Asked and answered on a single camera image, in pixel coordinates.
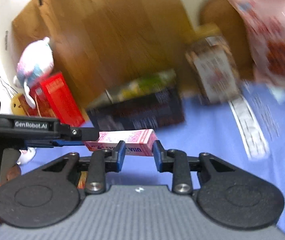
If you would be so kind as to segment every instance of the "blue tablecloth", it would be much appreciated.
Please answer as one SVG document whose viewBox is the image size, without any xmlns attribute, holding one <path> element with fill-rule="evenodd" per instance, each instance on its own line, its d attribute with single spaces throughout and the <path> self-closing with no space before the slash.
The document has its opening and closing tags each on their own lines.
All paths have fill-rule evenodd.
<svg viewBox="0 0 285 240">
<path fill-rule="evenodd" d="M 184 99 L 185 123 L 158 129 L 156 134 L 165 149 L 180 149 L 190 156 L 198 156 L 200 152 L 212 153 L 275 184 L 285 196 L 285 91 L 271 91 L 265 85 L 248 84 L 244 86 L 243 93 L 268 142 L 270 153 L 264 159 L 249 160 L 228 103 L 201 106 L 196 98 Z M 270 112 L 278 127 L 277 132 L 270 131 L 264 122 L 262 109 L 254 102 L 257 97 Z M 79 152 L 80 156 L 91 154 L 85 146 L 37 149 L 34 159 L 21 167 L 22 172 L 28 172 L 68 152 Z M 107 182 L 127 185 L 166 184 L 171 187 L 172 174 L 158 173 L 152 157 L 126 156 L 121 173 L 107 174 Z M 193 174 L 193 186 L 199 187 L 196 173 Z M 285 209 L 278 226 L 285 232 Z"/>
</svg>

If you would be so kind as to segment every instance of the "yellow plush toy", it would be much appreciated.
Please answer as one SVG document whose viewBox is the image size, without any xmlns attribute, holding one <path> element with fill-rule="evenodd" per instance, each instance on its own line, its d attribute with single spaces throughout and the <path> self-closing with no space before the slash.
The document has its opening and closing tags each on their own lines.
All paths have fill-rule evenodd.
<svg viewBox="0 0 285 240">
<path fill-rule="evenodd" d="M 14 95 L 14 97 L 11 99 L 11 111 L 14 115 L 26 115 L 25 111 L 22 108 L 22 105 L 19 101 L 19 97 L 22 95 L 22 93 L 18 93 Z"/>
</svg>

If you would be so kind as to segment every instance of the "pink snack bag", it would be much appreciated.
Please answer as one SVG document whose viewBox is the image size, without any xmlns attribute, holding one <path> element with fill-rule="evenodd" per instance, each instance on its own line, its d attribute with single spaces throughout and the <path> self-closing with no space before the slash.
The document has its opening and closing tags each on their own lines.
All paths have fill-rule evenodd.
<svg viewBox="0 0 285 240">
<path fill-rule="evenodd" d="M 261 75 L 285 87 L 285 0 L 228 0 L 243 18 Z"/>
</svg>

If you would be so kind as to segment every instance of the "pink box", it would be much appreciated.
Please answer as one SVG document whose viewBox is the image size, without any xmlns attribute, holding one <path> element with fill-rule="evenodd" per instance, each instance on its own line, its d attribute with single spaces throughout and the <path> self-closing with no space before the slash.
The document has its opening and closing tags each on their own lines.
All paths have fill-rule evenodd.
<svg viewBox="0 0 285 240">
<path fill-rule="evenodd" d="M 153 156 L 153 143 L 157 140 L 153 129 L 99 132 L 99 135 L 97 141 L 84 142 L 90 151 L 112 150 L 122 140 L 126 143 L 126 155 Z"/>
</svg>

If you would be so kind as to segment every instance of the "white strip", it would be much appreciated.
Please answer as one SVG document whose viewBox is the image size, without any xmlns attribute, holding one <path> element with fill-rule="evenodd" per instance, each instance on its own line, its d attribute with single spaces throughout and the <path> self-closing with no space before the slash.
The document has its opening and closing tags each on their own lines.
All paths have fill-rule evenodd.
<svg viewBox="0 0 285 240">
<path fill-rule="evenodd" d="M 269 146 L 259 123 L 244 97 L 229 102 L 248 159 L 262 159 L 269 154 Z"/>
</svg>

